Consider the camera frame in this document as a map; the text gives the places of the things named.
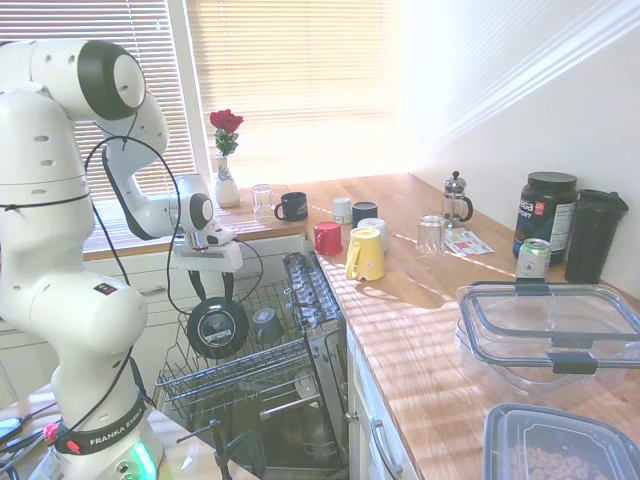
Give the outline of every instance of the cup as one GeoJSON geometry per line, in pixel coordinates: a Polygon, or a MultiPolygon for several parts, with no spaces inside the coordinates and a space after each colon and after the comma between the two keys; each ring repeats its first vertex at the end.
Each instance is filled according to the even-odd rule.
{"type": "Polygon", "coordinates": [[[384,249],[380,230],[359,227],[351,230],[346,275],[349,280],[378,280],[384,277],[384,249]]]}
{"type": "Polygon", "coordinates": [[[261,224],[275,222],[271,201],[271,185],[261,183],[253,187],[253,218],[261,224]]]}
{"type": "Polygon", "coordinates": [[[438,262],[444,258],[447,220],[442,215],[425,215],[420,219],[416,248],[420,256],[438,262]]]}
{"type": "Polygon", "coordinates": [[[378,205],[375,202],[356,202],[351,207],[351,224],[353,228],[358,227],[360,220],[377,217],[378,205]]]}
{"type": "Polygon", "coordinates": [[[316,252],[336,255],[342,251],[342,228],[336,222],[320,222],[313,228],[316,252]]]}
{"type": "Polygon", "coordinates": [[[389,251],[389,231],[387,230],[387,222],[381,218],[365,218],[360,220],[358,227],[373,227],[380,230],[382,236],[382,248],[385,253],[389,251]]]}
{"type": "Polygon", "coordinates": [[[273,308],[261,308],[253,314],[251,328],[256,332],[258,343],[275,343],[280,340],[284,329],[273,308]]]}
{"type": "Polygon", "coordinates": [[[285,193],[281,198],[282,202],[276,205],[274,212],[278,220],[300,222],[309,216],[306,193],[290,192],[285,193]],[[282,216],[278,215],[280,209],[282,209],[282,216]]]}
{"type": "Polygon", "coordinates": [[[333,199],[333,221],[340,225],[351,223],[351,199],[338,197],[333,199]]]}

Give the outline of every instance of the soda can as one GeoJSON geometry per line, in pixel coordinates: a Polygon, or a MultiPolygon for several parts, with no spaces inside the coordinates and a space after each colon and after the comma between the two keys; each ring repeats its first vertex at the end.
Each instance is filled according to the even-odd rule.
{"type": "Polygon", "coordinates": [[[551,244],[540,238],[528,238],[520,247],[516,278],[547,279],[551,261],[551,244]]]}

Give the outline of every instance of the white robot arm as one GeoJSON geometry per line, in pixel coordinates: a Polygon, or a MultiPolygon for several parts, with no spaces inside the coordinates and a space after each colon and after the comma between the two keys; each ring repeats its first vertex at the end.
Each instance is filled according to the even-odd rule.
{"type": "MultiPolygon", "coordinates": [[[[0,72],[0,317],[55,348],[60,365],[51,384],[61,429],[78,424],[54,435],[54,447],[30,478],[110,480],[125,472],[132,479],[156,478],[162,444],[130,368],[93,410],[142,334],[147,307],[131,287],[84,269],[82,248],[94,222],[73,125],[93,120],[115,135],[138,127],[131,136],[161,153],[168,141],[164,119],[135,59],[107,42],[0,45],[0,72]]],[[[154,160],[132,141],[112,140],[103,155],[141,237],[169,235],[177,222],[177,196],[146,197],[135,181],[154,160]]],[[[182,246],[184,257],[206,256],[212,243],[227,253],[226,271],[239,268],[239,247],[215,226],[204,183],[190,176],[177,182],[178,228],[191,243],[182,246]]]]}

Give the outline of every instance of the drinking glass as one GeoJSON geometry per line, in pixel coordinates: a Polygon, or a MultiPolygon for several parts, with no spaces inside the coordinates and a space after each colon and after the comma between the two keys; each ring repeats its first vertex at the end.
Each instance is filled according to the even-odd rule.
{"type": "Polygon", "coordinates": [[[256,222],[267,224],[275,222],[273,202],[271,201],[271,185],[262,183],[253,187],[253,218],[256,222]]]}
{"type": "Polygon", "coordinates": [[[434,264],[444,258],[446,223],[442,215],[425,215],[420,219],[416,245],[420,257],[426,257],[434,264]]]}

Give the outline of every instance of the yellow mug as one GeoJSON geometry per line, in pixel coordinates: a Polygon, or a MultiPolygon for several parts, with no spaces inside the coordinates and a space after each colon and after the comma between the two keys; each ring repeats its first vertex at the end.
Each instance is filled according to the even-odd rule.
{"type": "Polygon", "coordinates": [[[360,227],[351,230],[347,253],[349,280],[377,280],[384,277],[384,248],[380,230],[360,227]]]}

